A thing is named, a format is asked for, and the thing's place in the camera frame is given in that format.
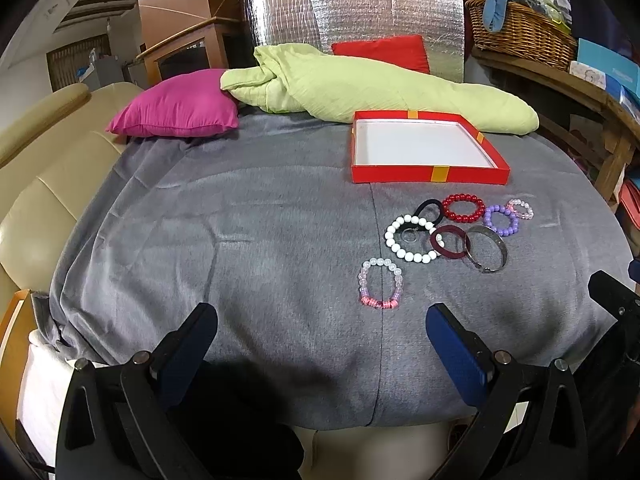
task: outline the teal box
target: teal box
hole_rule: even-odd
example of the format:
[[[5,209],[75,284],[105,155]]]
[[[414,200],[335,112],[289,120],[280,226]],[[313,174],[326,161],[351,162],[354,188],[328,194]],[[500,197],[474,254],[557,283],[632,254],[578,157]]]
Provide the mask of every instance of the teal box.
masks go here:
[[[591,41],[578,40],[578,62],[589,65],[616,79],[631,91],[636,99],[640,95],[640,68],[633,61]]]

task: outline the red cushion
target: red cushion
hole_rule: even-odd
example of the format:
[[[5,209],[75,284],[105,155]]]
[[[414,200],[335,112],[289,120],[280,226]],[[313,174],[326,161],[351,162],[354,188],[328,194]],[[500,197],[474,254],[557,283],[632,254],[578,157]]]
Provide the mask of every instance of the red cushion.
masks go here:
[[[427,52],[420,34],[373,41],[345,41],[332,44],[331,49],[336,56],[377,59],[416,72],[429,73]]]

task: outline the gray fabric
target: gray fabric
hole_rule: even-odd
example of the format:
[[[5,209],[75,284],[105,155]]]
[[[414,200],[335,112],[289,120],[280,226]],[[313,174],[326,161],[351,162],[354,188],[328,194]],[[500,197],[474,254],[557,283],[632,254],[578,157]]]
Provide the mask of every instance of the gray fabric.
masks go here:
[[[247,395],[275,396],[284,422],[326,430],[464,415],[425,336],[428,306],[444,302],[490,348],[523,362],[575,362],[612,322],[588,298],[589,276],[604,269],[629,283],[632,258],[564,153],[535,135],[487,137],[511,166],[507,186],[355,185],[350,128],[306,114],[250,108],[221,139],[135,141],[78,222],[49,301],[36,302],[38,324],[67,357],[115,364],[153,349],[209,301],[220,329],[207,360],[250,385]],[[452,192],[534,207],[506,238],[503,271],[400,263],[383,243],[400,213]],[[477,247],[483,258],[492,249]],[[358,302],[356,275],[372,256],[402,269],[397,310]],[[388,272],[369,281],[377,297],[390,295]]]

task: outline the red box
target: red box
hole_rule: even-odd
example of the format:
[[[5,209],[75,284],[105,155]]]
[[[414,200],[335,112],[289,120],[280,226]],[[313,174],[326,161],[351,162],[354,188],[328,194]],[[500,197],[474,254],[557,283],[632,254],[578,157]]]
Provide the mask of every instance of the red box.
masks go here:
[[[457,114],[356,112],[351,176],[365,182],[506,184],[510,168],[485,136]]]

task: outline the silver bangle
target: silver bangle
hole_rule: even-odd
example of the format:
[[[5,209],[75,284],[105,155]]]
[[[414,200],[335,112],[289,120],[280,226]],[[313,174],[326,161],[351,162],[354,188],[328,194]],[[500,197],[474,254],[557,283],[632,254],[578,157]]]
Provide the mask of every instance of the silver bangle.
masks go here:
[[[502,255],[502,264],[500,265],[500,267],[498,267],[497,269],[490,269],[489,267],[485,267],[482,264],[480,264],[474,258],[473,254],[471,252],[470,239],[468,238],[468,234],[469,233],[479,233],[481,235],[486,236],[487,238],[491,238],[491,240],[500,249],[500,254]],[[483,274],[492,274],[494,272],[498,272],[499,270],[501,270],[507,264],[507,259],[509,257],[509,253],[507,252],[507,246],[504,244],[504,240],[502,240],[502,238],[500,238],[500,235],[498,233],[494,232],[493,230],[491,230],[488,227],[485,227],[483,225],[474,225],[474,226],[471,226],[469,229],[466,230],[465,238],[467,238],[469,240],[469,243],[466,243],[466,241],[465,241],[465,244],[464,244],[466,257],[469,258],[469,261],[471,261],[471,263],[474,264],[474,267],[476,269],[478,269],[480,272],[482,272]]]

